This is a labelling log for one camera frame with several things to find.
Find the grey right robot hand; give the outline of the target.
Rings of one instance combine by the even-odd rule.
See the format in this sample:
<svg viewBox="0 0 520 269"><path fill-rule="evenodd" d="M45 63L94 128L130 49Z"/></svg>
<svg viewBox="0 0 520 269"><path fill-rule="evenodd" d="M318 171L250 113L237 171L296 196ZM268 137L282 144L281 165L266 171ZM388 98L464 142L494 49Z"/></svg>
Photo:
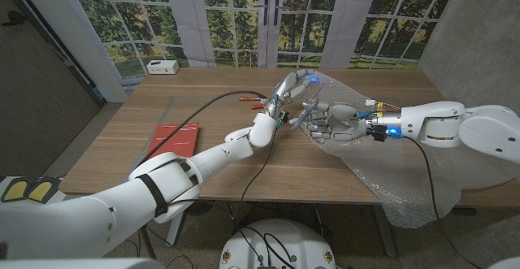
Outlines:
<svg viewBox="0 0 520 269"><path fill-rule="evenodd" d="M375 141L402 134L400 112L358 111L343 102L303 102L297 118L310 137L322 144L327 140L355 141L372 136Z"/></svg>

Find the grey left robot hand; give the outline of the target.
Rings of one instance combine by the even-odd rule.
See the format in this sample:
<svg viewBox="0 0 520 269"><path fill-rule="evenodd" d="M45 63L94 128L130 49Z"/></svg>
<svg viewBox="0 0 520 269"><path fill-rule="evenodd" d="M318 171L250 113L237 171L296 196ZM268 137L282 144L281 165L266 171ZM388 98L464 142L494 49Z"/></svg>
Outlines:
<svg viewBox="0 0 520 269"><path fill-rule="evenodd" d="M282 105L302 98L309 86L318 81L313 70L290 72L274 87L271 97L264 103L262 112L278 122L282 119Z"/></svg>

